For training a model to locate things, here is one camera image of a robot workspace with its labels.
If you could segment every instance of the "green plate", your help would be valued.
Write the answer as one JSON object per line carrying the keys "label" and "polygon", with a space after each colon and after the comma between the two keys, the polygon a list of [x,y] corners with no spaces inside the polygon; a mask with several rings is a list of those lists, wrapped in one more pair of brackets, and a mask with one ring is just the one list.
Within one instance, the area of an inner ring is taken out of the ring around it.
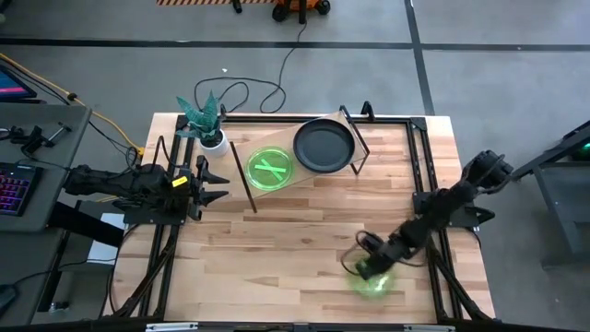
{"label": "green plate", "polygon": [[274,191],[288,185],[293,174],[291,157],[282,148],[260,148],[246,164],[246,177],[254,187]]}

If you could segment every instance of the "gray floor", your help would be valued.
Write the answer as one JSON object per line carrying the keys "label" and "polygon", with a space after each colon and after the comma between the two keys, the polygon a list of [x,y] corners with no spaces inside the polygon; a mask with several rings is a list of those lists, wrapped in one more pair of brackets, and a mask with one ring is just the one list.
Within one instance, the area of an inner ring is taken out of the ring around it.
{"label": "gray floor", "polygon": [[[301,26],[279,26],[271,6],[236,17],[229,6],[157,7],[145,0],[20,0],[7,12],[3,35],[281,42]],[[590,43],[590,2],[584,0],[414,0],[422,42]],[[403,0],[334,0],[327,17],[310,15],[301,37],[313,42],[411,42]],[[75,91],[145,140],[154,112],[178,112],[175,96],[192,99],[197,80],[223,75],[277,80],[287,49],[139,49],[3,46],[2,52]],[[505,153],[515,166],[588,120],[590,53],[424,52],[437,115],[452,117],[462,162],[482,149]],[[372,102],[386,114],[424,114],[410,50],[301,49],[290,57],[284,113],[326,113]],[[211,84],[219,94],[225,85]],[[269,87],[252,85],[243,112],[257,112]],[[235,104],[237,89],[224,102]],[[277,97],[266,105],[277,105]],[[105,131],[116,134],[101,124]],[[117,170],[124,161],[88,131],[76,162]],[[539,260],[563,244],[537,184],[525,178],[501,194],[481,197],[497,218],[481,239],[497,316],[510,323],[590,328],[588,267],[546,272]]]}

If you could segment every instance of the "rgb keyboard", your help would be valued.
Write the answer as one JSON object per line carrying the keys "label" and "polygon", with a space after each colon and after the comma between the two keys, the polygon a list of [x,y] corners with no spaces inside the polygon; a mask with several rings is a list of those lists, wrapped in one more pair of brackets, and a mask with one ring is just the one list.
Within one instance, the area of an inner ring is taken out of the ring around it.
{"label": "rgb keyboard", "polygon": [[0,162],[0,215],[22,216],[42,168]]}

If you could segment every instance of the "gray desk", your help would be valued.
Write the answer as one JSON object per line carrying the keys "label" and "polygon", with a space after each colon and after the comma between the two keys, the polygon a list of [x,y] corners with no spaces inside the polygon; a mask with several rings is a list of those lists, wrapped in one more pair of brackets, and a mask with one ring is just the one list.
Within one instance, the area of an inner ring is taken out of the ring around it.
{"label": "gray desk", "polygon": [[[0,127],[10,128],[15,125],[23,128],[25,135],[28,135],[33,127],[38,125],[45,137],[49,137],[60,128],[58,122],[72,127],[71,133],[57,138],[53,148],[41,147],[33,154],[38,160],[63,167],[72,165],[90,115],[90,109],[81,106],[0,103]],[[0,141],[0,161],[17,162],[25,158],[20,147],[11,144],[9,140]],[[41,231],[51,215],[67,176],[65,170],[55,166],[30,160],[22,163],[42,167],[43,174],[22,217],[0,215],[0,231]]]}
{"label": "gray desk", "polygon": [[[0,127],[16,125],[25,129],[27,134],[34,125],[38,125],[46,136],[59,128],[57,122],[70,125],[73,131],[61,136],[55,147],[40,148],[34,154],[39,160],[64,167],[71,166],[90,115],[89,109],[78,106],[0,103]],[[8,141],[0,141],[0,161],[16,162],[23,159],[19,148]],[[50,217],[66,171],[49,165],[38,166],[45,168],[45,171],[25,214],[20,218],[0,216],[0,284],[13,283],[27,275],[48,270],[56,259],[55,254],[64,231],[45,230],[43,222],[39,220],[46,221]],[[19,224],[17,228],[20,231],[38,232],[3,232],[15,223]],[[38,276],[18,285],[19,296],[0,318],[0,326],[30,323],[45,280],[46,276]]]}

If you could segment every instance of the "wooden table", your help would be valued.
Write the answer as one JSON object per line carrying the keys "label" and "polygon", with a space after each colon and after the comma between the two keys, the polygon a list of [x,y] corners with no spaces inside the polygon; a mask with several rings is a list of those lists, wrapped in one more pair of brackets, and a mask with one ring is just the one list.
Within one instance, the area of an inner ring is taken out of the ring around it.
{"label": "wooden table", "polygon": [[[158,136],[165,137],[170,149],[177,115],[154,114],[144,162],[152,160]],[[451,121],[442,116],[426,120],[439,186],[448,187],[461,173]],[[291,125],[223,127],[229,139],[239,144]],[[202,221],[183,226],[166,320],[434,323],[426,267],[396,264],[395,289],[380,301],[367,301],[350,289],[338,262],[354,243],[356,231],[386,235],[412,215],[410,198],[415,189],[404,127],[361,124],[359,129],[372,153],[358,177],[346,168],[306,180],[256,199],[257,214],[247,200],[227,197],[205,209]],[[195,144],[193,159],[198,154]],[[159,163],[167,164],[162,153]],[[210,170],[217,174],[224,166],[215,160],[211,164]],[[115,305],[121,305],[144,277],[153,232],[153,226],[141,226],[124,244],[114,274]],[[463,230],[449,230],[449,238],[458,279],[483,312],[493,316],[476,239]],[[413,262],[423,259],[424,255],[418,255]],[[159,280],[151,308],[158,288]],[[451,313],[444,284],[442,291]]]}

